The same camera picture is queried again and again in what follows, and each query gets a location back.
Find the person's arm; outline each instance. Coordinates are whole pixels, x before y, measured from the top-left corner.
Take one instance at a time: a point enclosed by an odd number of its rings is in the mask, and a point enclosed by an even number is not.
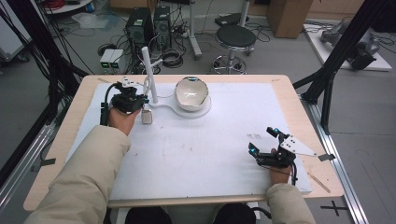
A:
[[[272,222],[316,223],[306,205],[303,195],[293,185],[288,184],[291,169],[272,167],[270,176],[273,186],[268,189],[267,203],[271,210]]]
[[[103,223],[138,113],[127,116],[111,109],[109,124],[115,128],[95,126],[90,131],[25,223]]]

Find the hand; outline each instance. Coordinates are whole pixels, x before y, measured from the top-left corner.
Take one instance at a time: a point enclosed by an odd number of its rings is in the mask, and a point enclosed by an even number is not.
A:
[[[276,149],[271,149],[271,153],[275,154]],[[275,184],[287,184],[291,173],[291,167],[288,168],[277,168],[271,167],[270,169],[270,177],[272,185]]]
[[[118,109],[111,107],[110,113],[108,115],[108,126],[117,128],[128,136],[134,127],[134,120],[139,113],[140,109],[136,110],[132,114],[127,115],[120,112]]]

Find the beige jacket sleeve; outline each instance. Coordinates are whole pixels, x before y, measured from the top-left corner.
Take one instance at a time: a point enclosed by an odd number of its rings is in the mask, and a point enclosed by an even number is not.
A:
[[[130,146],[129,138],[120,130],[94,127],[25,223],[102,224],[108,197]]]
[[[293,185],[273,185],[268,189],[267,203],[273,224],[316,223],[300,191]]]

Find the white bowl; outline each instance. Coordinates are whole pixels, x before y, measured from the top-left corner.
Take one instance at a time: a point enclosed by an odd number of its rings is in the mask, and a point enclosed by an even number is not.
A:
[[[177,105],[187,111],[197,111],[204,107],[209,89],[198,77],[184,77],[175,87]]]

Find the stool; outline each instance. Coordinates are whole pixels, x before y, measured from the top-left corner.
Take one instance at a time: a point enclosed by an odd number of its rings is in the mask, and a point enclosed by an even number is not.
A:
[[[246,74],[247,66],[245,62],[235,57],[236,51],[251,51],[256,36],[247,28],[238,25],[224,25],[216,32],[216,41],[222,47],[229,50],[228,55],[222,55],[213,62],[213,70],[218,74],[231,74],[235,71],[239,74]]]

